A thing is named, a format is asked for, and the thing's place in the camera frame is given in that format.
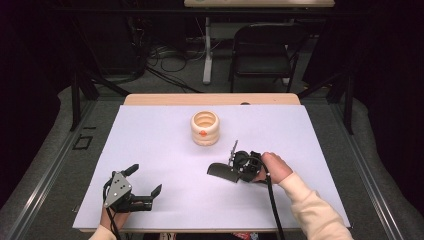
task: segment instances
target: black curtain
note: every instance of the black curtain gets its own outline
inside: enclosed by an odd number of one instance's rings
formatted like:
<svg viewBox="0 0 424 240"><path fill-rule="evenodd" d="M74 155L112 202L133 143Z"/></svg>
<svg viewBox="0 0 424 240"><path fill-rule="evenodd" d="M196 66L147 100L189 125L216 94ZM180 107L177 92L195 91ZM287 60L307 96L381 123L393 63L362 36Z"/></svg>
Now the black curtain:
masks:
<svg viewBox="0 0 424 240"><path fill-rule="evenodd" d="M51 130L60 108L57 94L70 85L75 66L93 66L90 56L81 54L81 40L63 30L62 20L52 18L38 1L0 2L0 206Z"/></svg>
<svg viewBox="0 0 424 240"><path fill-rule="evenodd" d="M355 73L354 96L369 110L381 161L424 215L424 2L338 0L335 8L371 15L327 21L303 80Z"/></svg>

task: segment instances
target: gray carpet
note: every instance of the gray carpet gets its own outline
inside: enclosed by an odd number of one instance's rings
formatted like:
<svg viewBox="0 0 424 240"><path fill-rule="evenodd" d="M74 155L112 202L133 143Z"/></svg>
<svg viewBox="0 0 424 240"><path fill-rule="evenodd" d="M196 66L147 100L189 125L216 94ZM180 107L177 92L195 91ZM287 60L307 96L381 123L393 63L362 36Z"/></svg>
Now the gray carpet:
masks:
<svg viewBox="0 0 424 240"><path fill-rule="evenodd" d="M293 92L300 92L304 89L304 83L300 79L312 47L313 43L309 49L306 48L302 52L294 80ZM153 67L163 71L162 68L178 69L184 64L179 58L172 57L162 61L162 67L160 61ZM155 62L155 59L150 60L151 64ZM182 71L169 74L184 79L188 85L203 92L228 92L229 82L226 81L229 66L228 49L222 48L214 51L212 83L210 85L202 83L203 64L202 60L189 61ZM183 92L181 88L159 80L149 72L146 72L136 81L120 86L134 93ZM72 209L80 204L84 197L118 107L123 102L123 98L109 89L100 85L98 89L102 96L98 101L87 102L83 99L84 106L86 106L83 113L83 122L74 133L69 132L72 116L70 89L66 89L60 94L62 108L55 126L27 174L0 211L0 239L6 239L7 236L12 236L11 239L14 239L15 236L21 239L88 239L90 237L90 234L72 229L76 216ZM279 82L273 84L272 80L268 80L267 83L264 83L258 79L243 81L243 83L241 81L236 82L235 90L236 92L285 91L284 86ZM383 224L382 215L376 211L376 209L378 210L376 200L364 184L361 172L358 171L358 154L352 147L352 137L347 137L346 131L340 125L339 106L328 105L324 100L326 91L326 89L322 89L314 93L302 100L302 104L307 107L310 114L336 187L353 224L351 231L354 238L402 239L399 237L393 238L390 230ZM357 144L360 153L371 169L376 185L384 196L389 212L394 216L403 239L424 239L423 218L403 198L396 184L379 161L372 130L367 120L367 110L358 101L354 102L353 129L355 132L354 143ZM80 136L92 137L88 149L73 149L77 138ZM84 145L84 142L79 142L76 147L78 148L80 145ZM57 162L57 159L61 161L60 164L55 165L57 174L51 178L52 184L41 184L40 182L46 179L46 172L51 172L51 166ZM35 206L33 214L22 215L26 209L31 209L31 201L29 200L34 197L31 195L37 189L44 189L46 197L37 198L37 195L34 195L35 199L40 199L40 203L32 203ZM286 234L287 239L305 239L299 231L287 232ZM133 239L141 238L141 234L133 236Z"/></svg>

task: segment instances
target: desk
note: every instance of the desk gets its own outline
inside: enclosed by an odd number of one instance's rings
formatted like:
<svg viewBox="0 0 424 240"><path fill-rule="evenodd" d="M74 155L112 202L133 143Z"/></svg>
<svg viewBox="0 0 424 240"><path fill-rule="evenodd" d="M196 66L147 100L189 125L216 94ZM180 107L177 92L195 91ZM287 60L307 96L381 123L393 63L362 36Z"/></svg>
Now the desk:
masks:
<svg viewBox="0 0 424 240"><path fill-rule="evenodd" d="M185 0L186 7L194 8L326 8L333 7L333 0ZM206 58L203 72L203 84L211 83L212 52L211 52L211 23L206 17L205 41Z"/></svg>
<svg viewBox="0 0 424 240"><path fill-rule="evenodd" d="M252 105L239 105L243 102ZM190 136L191 116L204 109L221 118L221 137L210 147L196 145ZM94 231L105 181L112 171L139 163L140 170L128 177L133 193L149 195L159 184L163 184L162 192L153 210L133 213L123 231L276 231L265 186L232 183L206 174L211 163L228 161L236 139L237 150L285 153L293 169L349 223L309 117L296 95L135 94L129 95L119 110L73 227ZM283 228L298 228L290 200L275 187Z"/></svg>

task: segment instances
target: table leg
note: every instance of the table leg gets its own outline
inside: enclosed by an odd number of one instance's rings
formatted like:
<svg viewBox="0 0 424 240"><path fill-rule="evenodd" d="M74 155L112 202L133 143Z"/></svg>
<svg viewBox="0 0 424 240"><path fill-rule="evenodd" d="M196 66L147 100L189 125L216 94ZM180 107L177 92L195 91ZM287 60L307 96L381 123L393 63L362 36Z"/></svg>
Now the table leg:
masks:
<svg viewBox="0 0 424 240"><path fill-rule="evenodd" d="M205 24L205 51L206 51L206 59L205 59L205 69L203 72L203 84L211 83L211 73L212 73L212 52L211 52L211 25L209 17L206 17Z"/></svg>

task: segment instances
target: dark background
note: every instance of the dark background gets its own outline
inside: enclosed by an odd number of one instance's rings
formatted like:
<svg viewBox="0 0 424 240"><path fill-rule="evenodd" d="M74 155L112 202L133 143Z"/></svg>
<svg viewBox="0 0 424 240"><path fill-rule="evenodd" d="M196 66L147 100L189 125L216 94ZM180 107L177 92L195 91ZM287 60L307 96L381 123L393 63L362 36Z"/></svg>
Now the dark background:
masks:
<svg viewBox="0 0 424 240"><path fill-rule="evenodd" d="M84 1L72 2L82 4ZM169 1L174 5L166 3L139 0L138 6L183 7L183 1ZM102 21L89 26L87 19L70 22L61 16L53 18L37 1L2 1L0 4L1 127L4 133L0 205L3 206L49 133L60 107L57 94L70 85L75 67L84 64L101 74L142 74L140 47L146 47L144 44L150 39L143 38L138 42L141 44L134 46L134 36L140 36L132 34L126 18L116 18L112 28L111 24L105 26ZM335 8L372 9L373 16L377 17L354 22L328 20L304 81L316 84L354 62L354 94L369 109L380 158L405 197L423 214L424 30L420 25L424 20L424 3L418 0L338 0ZM177 48L184 47L185 43L180 40L184 40L185 34L193 34L185 27L192 24L192 19L148 20L155 26L150 29L153 39ZM157 31L170 22L180 23L172 32L175 42ZM78 32L85 29L88 36L96 29L101 34L105 27L109 27L108 31L121 33L110 40L119 43L113 49L108 46L107 35L88 37L87 42ZM366 44L358 46L364 36ZM116 54L117 58L124 54L129 61L119 61L121 65L118 66L107 60L110 56L93 56L93 49L102 46L111 49L107 54Z"/></svg>

